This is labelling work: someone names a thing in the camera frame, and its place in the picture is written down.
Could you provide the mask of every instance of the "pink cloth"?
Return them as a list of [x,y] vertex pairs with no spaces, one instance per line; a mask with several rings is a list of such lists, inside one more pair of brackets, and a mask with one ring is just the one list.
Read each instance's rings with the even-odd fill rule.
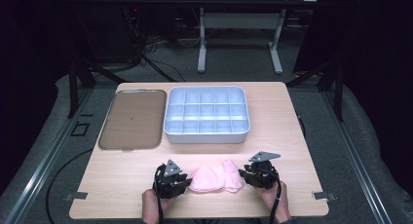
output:
[[227,161],[219,167],[202,166],[195,170],[190,177],[192,182],[189,189],[196,192],[224,189],[236,193],[244,186],[244,180],[240,176],[238,168],[231,161]]

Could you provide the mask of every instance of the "plastic organizer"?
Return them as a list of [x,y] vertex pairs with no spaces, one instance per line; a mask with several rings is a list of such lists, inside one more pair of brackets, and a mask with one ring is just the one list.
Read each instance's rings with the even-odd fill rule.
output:
[[241,87],[175,87],[170,90],[164,131],[171,143],[242,143],[249,131]]

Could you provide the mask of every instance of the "cable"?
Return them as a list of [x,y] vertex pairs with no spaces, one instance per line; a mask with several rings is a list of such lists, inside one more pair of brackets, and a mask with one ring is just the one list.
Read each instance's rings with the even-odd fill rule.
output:
[[170,82],[177,82],[176,80],[174,80],[173,78],[171,78],[168,74],[166,74],[161,68],[159,68],[151,59],[149,59],[146,56],[142,56],[142,59],[146,61],[146,63],[148,63],[150,66],[152,66],[152,68],[154,68],[155,71],[157,71],[158,73],[160,73],[163,77],[165,77],[167,80],[169,80]]
[[297,119],[298,119],[298,123],[300,124],[301,131],[303,132],[304,137],[306,137],[306,128],[304,127],[303,120],[301,119],[297,111],[295,111],[295,114],[297,115]]
[[273,173],[271,173],[271,172],[269,172],[265,169],[261,168],[260,170],[271,174],[274,178],[276,178],[276,181],[277,181],[277,184],[278,184],[276,199],[274,200],[273,207],[271,208],[270,220],[268,221],[269,224],[273,224],[274,223],[274,218],[276,216],[276,210],[277,210],[277,207],[279,206],[280,197],[282,195],[282,185],[281,185],[280,177],[278,176],[278,173],[277,173],[277,175],[274,175]]
[[157,182],[157,178],[156,178],[156,174],[158,173],[158,171],[155,172],[155,179],[154,179],[154,184],[155,184],[155,193],[156,193],[156,199],[158,202],[158,213],[159,213],[159,223],[163,224],[164,223],[164,211],[162,210],[162,205],[161,205],[161,198],[160,198],[160,194],[161,192],[158,192],[158,182]]
[[62,171],[64,168],[67,167],[67,165],[69,165],[70,163],[72,163],[73,161],[75,161],[76,159],[78,159],[79,157],[81,157],[81,156],[83,156],[83,155],[85,155],[85,154],[87,154],[87,153],[90,153],[90,152],[92,152],[92,151],[93,151],[93,149],[88,149],[88,150],[86,150],[86,151],[84,151],[84,152],[76,155],[75,157],[73,157],[73,158],[70,159],[69,161],[67,161],[67,162],[57,171],[57,173],[55,174],[55,176],[52,178],[51,184],[49,185],[48,191],[46,192],[46,212],[47,212],[47,214],[48,214],[49,221],[50,221],[52,224],[54,224],[55,222],[54,222],[54,220],[53,220],[53,218],[52,218],[52,216],[51,216],[51,212],[50,212],[49,196],[50,196],[50,193],[51,193],[51,190],[52,190],[52,186],[53,186],[53,184],[55,183],[55,180],[56,180],[57,176],[61,173],[61,171]]
[[174,67],[174,66],[172,66],[172,65],[170,65],[170,64],[167,64],[167,63],[164,63],[164,62],[161,62],[161,61],[157,61],[157,60],[154,60],[154,59],[151,59],[153,62],[156,62],[156,63],[161,63],[161,64],[163,64],[163,65],[167,65],[167,66],[170,66],[170,67],[172,67],[175,71],[176,71],[176,73],[178,73],[178,75],[179,75],[179,77],[182,79],[182,81],[183,82],[185,82],[185,79],[182,77],[182,75],[180,74],[180,72],[179,72],[179,70],[178,70],[178,68],[176,68],[176,67]]

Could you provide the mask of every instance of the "wooden table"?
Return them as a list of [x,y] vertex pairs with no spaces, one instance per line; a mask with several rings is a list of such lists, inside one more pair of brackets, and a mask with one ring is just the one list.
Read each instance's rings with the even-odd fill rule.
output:
[[[172,159],[190,174],[200,166],[219,166],[231,160],[239,168],[259,151],[280,154],[273,166],[288,186],[293,216],[322,216],[326,201],[315,200],[321,192],[319,178],[283,83],[138,83],[121,84],[122,90],[165,90],[176,86],[240,86],[245,90],[250,131],[241,144],[170,144],[165,133],[161,144],[148,150],[102,150],[96,144],[70,216],[83,218],[139,218],[141,194],[152,187],[156,168]],[[254,189],[245,186],[236,194],[218,190],[196,194],[187,189],[165,213],[166,218],[260,217],[269,215]]]

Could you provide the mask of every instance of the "white table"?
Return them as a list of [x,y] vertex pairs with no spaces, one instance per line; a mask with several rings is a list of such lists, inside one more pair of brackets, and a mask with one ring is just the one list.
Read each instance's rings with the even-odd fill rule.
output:
[[271,59],[277,74],[282,74],[282,65],[277,52],[277,45],[282,32],[285,18],[285,10],[279,14],[225,14],[205,13],[204,8],[200,10],[200,55],[198,60],[198,72],[206,71],[207,41],[206,28],[260,28],[275,29],[272,42],[268,43]]

